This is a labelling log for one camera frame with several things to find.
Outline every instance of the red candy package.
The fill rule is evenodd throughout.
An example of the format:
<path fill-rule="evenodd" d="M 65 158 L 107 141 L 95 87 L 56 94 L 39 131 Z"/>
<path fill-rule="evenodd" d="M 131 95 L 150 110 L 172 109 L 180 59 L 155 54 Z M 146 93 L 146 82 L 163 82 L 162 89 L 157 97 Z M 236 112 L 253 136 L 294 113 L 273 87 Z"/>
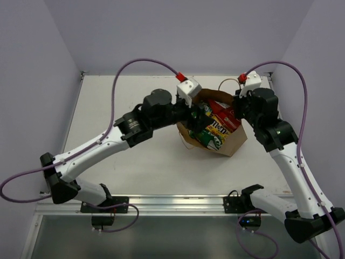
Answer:
<path fill-rule="evenodd" d="M 215 115 L 223 126 L 226 126 L 231 133 L 241 125 L 241 121 L 235 119 L 234 111 L 231 106 L 211 99 L 208 99 L 208 103 L 212 109 L 213 115 Z"/>

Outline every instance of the black joint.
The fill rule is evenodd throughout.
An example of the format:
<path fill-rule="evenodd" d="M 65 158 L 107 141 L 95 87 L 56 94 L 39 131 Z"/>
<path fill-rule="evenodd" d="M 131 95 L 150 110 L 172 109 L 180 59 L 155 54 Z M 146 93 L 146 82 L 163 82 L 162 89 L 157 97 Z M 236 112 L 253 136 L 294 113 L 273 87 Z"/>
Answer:
<path fill-rule="evenodd" d="M 243 189 L 241 193 L 245 194 L 245 195 L 251 195 L 253 192 L 255 192 L 256 190 L 259 190 L 259 189 L 264 189 L 264 187 L 261 185 L 252 185 L 252 186 L 249 186 L 249 187 Z"/>
<path fill-rule="evenodd" d="M 292 126 L 278 118 L 278 97 L 271 89 L 257 88 L 242 98 L 239 93 L 236 92 L 232 103 L 235 118 L 249 122 L 266 152 L 283 150 L 285 145 L 297 143 Z"/>
<path fill-rule="evenodd" d="M 55 158 L 50 153 L 45 153 L 40 157 L 43 167 L 52 165 Z M 76 197 L 80 186 L 76 181 L 65 182 L 61 179 L 61 172 L 56 172 L 55 167 L 43 170 L 44 178 L 48 184 L 52 200 L 55 204 L 61 204 Z"/>
<path fill-rule="evenodd" d="M 104 192 L 106 193 L 106 198 L 107 198 L 107 200 L 112 200 L 113 197 L 112 197 L 112 195 L 110 194 L 110 191 L 109 191 L 109 189 L 107 188 L 107 186 L 106 186 L 104 183 L 100 183 L 99 185 L 103 188 Z"/>
<path fill-rule="evenodd" d="M 153 129 L 137 108 L 116 120 L 114 126 L 119 127 L 123 134 L 121 140 L 127 141 L 130 147 L 134 147 L 153 136 Z"/>
<path fill-rule="evenodd" d="M 303 243 L 331 229 L 327 215 L 314 215 L 313 219 L 301 218 L 298 211 L 286 212 L 285 228 L 290 237 L 297 243 Z M 330 215 L 337 225 L 345 219 L 343 208 L 333 208 Z"/>

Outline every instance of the red connector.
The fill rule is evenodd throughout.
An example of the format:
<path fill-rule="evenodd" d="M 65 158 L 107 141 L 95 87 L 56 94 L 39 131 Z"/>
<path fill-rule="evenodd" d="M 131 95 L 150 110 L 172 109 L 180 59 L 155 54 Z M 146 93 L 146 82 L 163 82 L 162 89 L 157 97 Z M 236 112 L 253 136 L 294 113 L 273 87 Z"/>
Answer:
<path fill-rule="evenodd" d="M 244 84 L 247 80 L 247 76 L 245 73 L 241 74 L 239 77 L 238 77 L 238 81 L 240 84 Z"/>
<path fill-rule="evenodd" d="M 176 75 L 176 78 L 178 81 L 180 82 L 183 82 L 183 81 L 186 81 L 187 80 L 187 77 L 185 77 L 181 72 L 179 72 L 177 75 Z"/>

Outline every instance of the metal frame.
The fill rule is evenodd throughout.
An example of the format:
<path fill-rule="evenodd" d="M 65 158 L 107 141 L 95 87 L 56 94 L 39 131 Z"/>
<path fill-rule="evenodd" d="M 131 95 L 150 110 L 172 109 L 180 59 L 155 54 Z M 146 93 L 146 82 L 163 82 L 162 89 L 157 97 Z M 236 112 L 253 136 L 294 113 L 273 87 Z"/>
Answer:
<path fill-rule="evenodd" d="M 42 225 L 42 215 L 34 215 L 32 219 L 32 224 L 27 234 L 25 246 L 20 259 L 30 259 L 35 248 L 36 239 L 39 233 L 39 229 Z"/>
<path fill-rule="evenodd" d="M 226 195 L 123 195 L 129 197 L 129 202 L 135 204 L 141 216 L 237 216 L 225 214 L 223 197 Z M 294 201 L 292 195 L 281 195 L 281 198 Z M 37 204 L 35 215 L 78 215 L 90 216 L 89 213 L 80 213 L 81 202 L 69 201 L 55 205 L 50 199 Z M 128 209 L 127 214 L 119 216 L 133 216 L 136 211 Z"/>

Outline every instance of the black mounting bracket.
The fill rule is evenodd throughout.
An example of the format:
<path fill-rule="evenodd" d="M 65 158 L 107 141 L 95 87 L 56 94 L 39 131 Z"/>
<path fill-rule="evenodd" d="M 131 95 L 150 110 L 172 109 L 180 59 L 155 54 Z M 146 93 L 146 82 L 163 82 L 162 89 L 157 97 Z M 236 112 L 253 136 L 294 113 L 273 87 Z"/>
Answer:
<path fill-rule="evenodd" d="M 243 214 L 256 209 L 251 200 L 250 194 L 256 190 L 263 189 L 261 185 L 252 185 L 242 190 L 241 195 L 223 197 L 223 207 L 226 214 Z"/>
<path fill-rule="evenodd" d="M 112 196 L 112 199 L 107 199 L 106 204 L 101 204 L 101 207 L 107 207 L 111 205 L 128 203 L 129 197 L 127 196 Z M 112 226 L 115 220 L 115 214 L 121 213 L 126 214 L 128 212 L 128 206 L 119 206 L 112 209 L 95 209 L 82 202 L 80 207 L 81 213 L 91 213 L 91 225 L 94 228 L 103 229 L 103 226 Z"/>

